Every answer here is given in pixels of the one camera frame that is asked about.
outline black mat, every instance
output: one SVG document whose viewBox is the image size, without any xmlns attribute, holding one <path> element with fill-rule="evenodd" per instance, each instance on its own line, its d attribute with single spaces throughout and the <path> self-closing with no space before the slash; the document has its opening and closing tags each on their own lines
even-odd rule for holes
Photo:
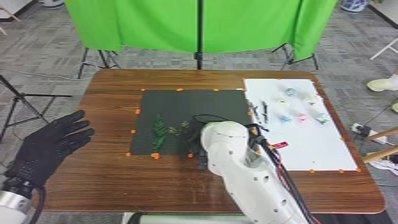
<svg viewBox="0 0 398 224">
<path fill-rule="evenodd" d="M 179 127 L 196 114 L 212 114 L 241 124 L 250 123 L 244 94 L 239 90 L 184 90 L 180 92 L 145 91 L 140 102 L 140 115 L 134 122 L 131 154 L 148 155 L 152 152 L 152 123 L 161 116 L 166 127 Z M 177 146 L 179 138 L 166 134 L 159 149 L 161 155 L 186 155 Z"/>
</svg>

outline black cable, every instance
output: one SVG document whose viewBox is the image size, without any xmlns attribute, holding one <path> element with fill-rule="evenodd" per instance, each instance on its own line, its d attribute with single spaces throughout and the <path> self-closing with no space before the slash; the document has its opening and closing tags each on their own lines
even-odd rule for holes
<svg viewBox="0 0 398 224">
<path fill-rule="evenodd" d="M 35 187 L 35 191 L 38 193 L 38 205 L 37 205 L 37 209 L 35 209 L 35 212 L 33 212 L 33 217 L 29 219 L 28 224 L 35 224 L 37 223 L 40 212 L 42 212 L 42 208 L 44 208 L 44 202 L 45 202 L 45 188 L 44 187 Z"/>
<path fill-rule="evenodd" d="M 378 116 L 381 115 L 381 113 L 385 112 L 385 110 L 390 108 L 390 106 L 394 105 L 394 103 L 398 102 L 398 96 L 394 95 L 394 100 L 390 101 L 388 105 L 383 107 L 381 111 L 378 112 L 378 114 L 371 117 L 371 119 L 363 122 L 362 127 L 369 124 L 369 122 L 378 118 Z M 355 134 L 353 136 L 353 143 L 356 145 L 356 136 L 358 134 Z M 360 146 L 356 147 L 356 150 L 360 151 L 363 146 L 363 141 L 360 142 Z"/>
<path fill-rule="evenodd" d="M 285 185 L 287 185 L 287 189 L 285 190 L 289 191 L 289 194 L 291 194 L 291 196 L 294 198 L 296 205 L 300 207 L 305 220 L 307 220 L 308 224 L 312 224 L 312 223 L 315 223 L 314 217 L 312 217 L 312 214 L 308 212 L 308 208 L 307 208 L 307 205 L 305 205 L 305 202 L 303 202 L 303 199 L 301 199 L 301 195 L 300 195 L 300 192 L 298 192 L 298 189 L 296 189 L 296 186 L 294 186 L 294 182 L 291 180 L 291 177 L 289 177 L 284 165 L 280 164 L 280 160 L 278 160 L 278 157 L 276 157 L 278 152 L 275 150 L 273 151 L 269 150 L 268 141 L 266 141 L 264 137 L 260 136 L 260 130 L 259 130 L 257 124 L 248 124 L 248 125 L 244 125 L 244 127 L 248 129 L 255 128 L 255 134 L 248 131 L 248 135 L 257 140 L 255 143 L 262 147 L 264 153 L 266 153 L 266 155 L 269 157 L 269 160 L 271 160 L 271 163 L 273 163 L 276 169 L 280 167 L 280 175 L 282 175 L 282 179 L 284 179 L 284 182 L 285 182 Z"/>
<path fill-rule="evenodd" d="M 218 120 L 202 120 L 202 119 L 198 119 L 200 117 L 211 117 L 211 118 L 216 118 Z M 212 115 L 212 114 L 196 114 L 191 116 L 191 119 L 202 124 L 205 124 L 209 122 L 230 121 L 227 118 L 223 118 L 221 116 Z"/>
</svg>

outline cable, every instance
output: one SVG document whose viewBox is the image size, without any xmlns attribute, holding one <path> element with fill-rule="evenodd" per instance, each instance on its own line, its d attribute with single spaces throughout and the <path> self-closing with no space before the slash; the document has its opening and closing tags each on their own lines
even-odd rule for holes
<svg viewBox="0 0 398 224">
<path fill-rule="evenodd" d="M 378 118 L 378 116 L 381 115 L 381 113 L 385 112 L 385 110 L 390 108 L 390 106 L 394 105 L 394 103 L 398 102 L 398 96 L 394 95 L 394 100 L 390 101 L 388 105 L 383 107 L 381 111 L 378 112 L 378 114 L 372 116 L 372 118 L 363 122 L 362 126 L 365 126 L 369 124 L 369 122 Z"/>
<path fill-rule="evenodd" d="M 255 136 L 255 139 L 257 139 L 257 145 L 262 147 L 262 150 L 264 150 L 264 153 L 269 157 L 269 160 L 273 162 L 273 165 L 276 167 L 276 173 L 278 173 L 278 176 L 282 177 L 282 185 L 285 184 L 285 190 L 294 198 L 294 201 L 296 201 L 296 205 L 300 207 L 300 210 L 301 210 L 301 214 L 303 214 L 303 217 L 307 219 L 307 222 L 312 224 L 319 224 L 319 221 L 317 219 L 312 217 L 312 214 L 308 212 L 308 209 L 307 209 L 307 205 L 305 205 L 305 202 L 303 202 L 303 199 L 301 199 L 301 195 L 300 195 L 300 192 L 298 192 L 298 189 L 296 189 L 296 186 L 294 186 L 294 182 L 291 180 L 291 177 L 289 177 L 289 174 L 287 174 L 287 171 L 285 171 L 285 168 L 284 168 L 284 165 L 280 163 L 280 160 L 278 160 L 278 156 L 276 156 L 276 151 L 275 150 L 269 150 L 269 147 L 268 147 L 268 141 L 266 139 L 262 138 L 260 136 L 260 130 L 259 128 L 255 128 L 257 130 L 257 133 L 253 134 L 250 131 L 250 136 Z"/>
<path fill-rule="evenodd" d="M 218 118 L 218 120 L 200 120 L 198 118 L 200 117 L 212 117 L 212 118 Z M 207 124 L 209 122 L 220 122 L 220 121 L 230 121 L 227 118 L 223 118 L 223 117 L 220 117 L 220 116 L 216 116 L 216 115 L 212 115 L 212 114 L 196 114 L 196 115 L 193 115 L 191 116 L 191 119 L 198 122 L 198 123 L 202 123 L 202 124 Z"/>
<path fill-rule="evenodd" d="M 33 217 L 29 219 L 28 224 L 35 224 L 37 223 L 40 212 L 42 212 L 42 208 L 44 208 L 44 202 L 45 202 L 45 188 L 44 187 L 35 187 L 35 191 L 38 193 L 38 205 L 37 205 L 37 209 L 35 209 L 35 212 L 33 212 Z"/>
</svg>

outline white paper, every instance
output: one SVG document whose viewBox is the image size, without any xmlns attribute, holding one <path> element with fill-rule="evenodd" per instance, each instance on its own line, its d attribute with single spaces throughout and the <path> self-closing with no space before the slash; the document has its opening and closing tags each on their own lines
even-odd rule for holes
<svg viewBox="0 0 398 224">
<path fill-rule="evenodd" d="M 287 88 L 296 90 L 296 95 L 287 97 Z M 244 97 L 257 106 L 259 119 L 262 119 L 260 101 L 268 105 L 269 132 L 260 132 L 269 144 L 287 142 L 289 146 L 278 149 L 282 164 L 294 171 L 353 171 L 356 164 L 340 140 L 340 134 L 324 108 L 323 99 L 317 103 L 303 101 L 305 96 L 315 96 L 312 81 L 307 79 L 244 79 Z M 307 120 L 298 121 L 298 114 L 307 115 Z M 328 122 L 321 125 L 315 115 L 326 115 Z M 280 122 L 280 116 L 289 117 L 291 122 Z"/>
</svg>

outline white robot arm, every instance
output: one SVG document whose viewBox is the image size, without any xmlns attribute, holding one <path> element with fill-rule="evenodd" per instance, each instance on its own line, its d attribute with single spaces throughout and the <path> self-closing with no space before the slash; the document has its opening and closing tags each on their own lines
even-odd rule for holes
<svg viewBox="0 0 398 224">
<path fill-rule="evenodd" d="M 202 129 L 207 169 L 221 177 L 225 190 L 252 223 L 307 224 L 296 201 L 266 157 L 248 150 L 248 131 L 232 121 Z"/>
<path fill-rule="evenodd" d="M 29 199 L 12 192 L 0 191 L 0 223 L 21 224 L 28 208 Z"/>
</svg>

